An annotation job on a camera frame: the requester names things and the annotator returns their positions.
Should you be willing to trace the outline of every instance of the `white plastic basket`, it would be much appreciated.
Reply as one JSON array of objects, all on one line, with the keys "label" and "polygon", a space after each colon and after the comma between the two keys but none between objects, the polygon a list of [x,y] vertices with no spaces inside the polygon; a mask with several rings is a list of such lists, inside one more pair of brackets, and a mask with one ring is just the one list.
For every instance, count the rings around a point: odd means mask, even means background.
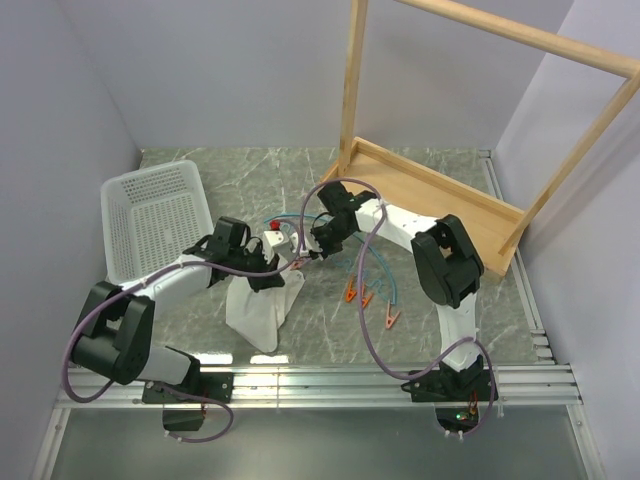
[{"label": "white plastic basket", "polygon": [[196,164],[145,168],[101,188],[109,281],[135,280],[162,268],[213,231]]}]

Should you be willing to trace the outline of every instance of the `marble surface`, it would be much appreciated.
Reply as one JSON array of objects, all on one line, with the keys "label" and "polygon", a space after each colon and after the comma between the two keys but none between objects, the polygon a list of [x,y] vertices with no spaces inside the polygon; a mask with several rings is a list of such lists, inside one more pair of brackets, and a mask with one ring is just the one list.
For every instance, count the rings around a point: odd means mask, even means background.
[{"label": "marble surface", "polygon": [[[394,151],[475,188],[488,191],[476,150],[399,148]],[[246,221],[262,231],[267,217],[299,212],[306,192],[336,158],[332,148],[146,149],[141,167],[183,158],[193,160],[214,221],[221,215]],[[322,207],[314,199],[308,213]],[[388,362],[426,362],[440,351],[435,305],[420,288],[412,255],[377,238],[373,243],[388,263],[398,288],[401,311],[391,330],[384,328],[390,281],[376,258],[367,256],[368,283],[375,295],[366,309],[371,338]],[[372,362],[362,339],[355,304],[344,301],[360,243],[349,239],[345,250],[327,261],[315,261],[302,271],[306,282],[279,330],[276,352],[290,364]],[[260,355],[225,324],[225,285],[202,292],[156,319],[154,340],[196,354],[227,354],[234,364]],[[529,327],[514,276],[500,283],[483,282],[478,294],[478,338],[496,363],[536,361]]]}]

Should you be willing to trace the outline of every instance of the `wooden rod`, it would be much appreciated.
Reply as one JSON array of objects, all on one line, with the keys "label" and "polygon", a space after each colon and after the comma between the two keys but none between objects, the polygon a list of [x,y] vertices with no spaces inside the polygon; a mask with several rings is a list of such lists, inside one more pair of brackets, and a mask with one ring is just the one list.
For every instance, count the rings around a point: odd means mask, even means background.
[{"label": "wooden rod", "polygon": [[396,0],[530,47],[625,78],[640,72],[640,60],[514,22],[450,0]]},{"label": "wooden rod", "polygon": [[598,118],[595,119],[589,129],[582,135],[580,140],[578,140],[578,143],[576,143],[571,152],[569,152],[569,155],[567,155],[567,158],[562,162],[560,168],[538,194],[531,207],[524,212],[524,215],[516,224],[513,232],[511,232],[509,237],[502,244],[502,247],[500,248],[501,254],[504,254],[509,247],[518,242],[522,232],[524,232],[524,229],[529,226],[536,214],[544,204],[547,203],[549,198],[551,198],[551,195],[554,194],[562,182],[564,182],[567,176],[569,176],[580,160],[582,160],[589,149],[591,149],[593,144],[596,143],[602,133],[622,111],[625,105],[629,103],[629,100],[633,98],[638,89],[640,89],[640,73],[637,73],[632,79],[626,80],[622,84],[607,106],[604,107],[604,110],[602,110]]},{"label": "wooden rod", "polygon": [[340,127],[340,153],[338,175],[345,174],[351,161],[353,126],[356,121],[356,101],[362,63],[362,44],[367,19],[369,0],[351,0],[351,24],[347,47],[347,68],[344,74],[344,97],[342,98],[342,126]]}]

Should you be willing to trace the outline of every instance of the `laundry basket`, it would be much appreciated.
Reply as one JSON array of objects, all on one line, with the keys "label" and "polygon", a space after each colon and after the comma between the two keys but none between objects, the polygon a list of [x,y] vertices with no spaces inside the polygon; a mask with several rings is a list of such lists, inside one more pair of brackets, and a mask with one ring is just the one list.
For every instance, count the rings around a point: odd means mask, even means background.
[{"label": "laundry basket", "polygon": [[107,180],[101,203],[112,283],[136,280],[172,263],[213,231],[198,168],[190,160]]}]

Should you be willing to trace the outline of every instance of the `wooden rack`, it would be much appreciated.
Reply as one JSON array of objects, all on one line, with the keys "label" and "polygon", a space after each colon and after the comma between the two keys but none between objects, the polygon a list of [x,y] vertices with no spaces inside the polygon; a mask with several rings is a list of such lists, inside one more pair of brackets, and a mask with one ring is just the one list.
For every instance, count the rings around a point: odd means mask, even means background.
[{"label": "wooden rack", "polygon": [[[340,154],[324,179],[355,177],[408,210],[458,216],[488,270],[504,276],[524,230],[640,88],[640,60],[587,45],[450,0],[396,0],[524,45],[624,77],[613,98],[578,140],[531,206],[522,211],[378,145],[354,138],[358,81],[369,0],[352,0],[344,80]],[[353,192],[362,187],[349,185]]]}]

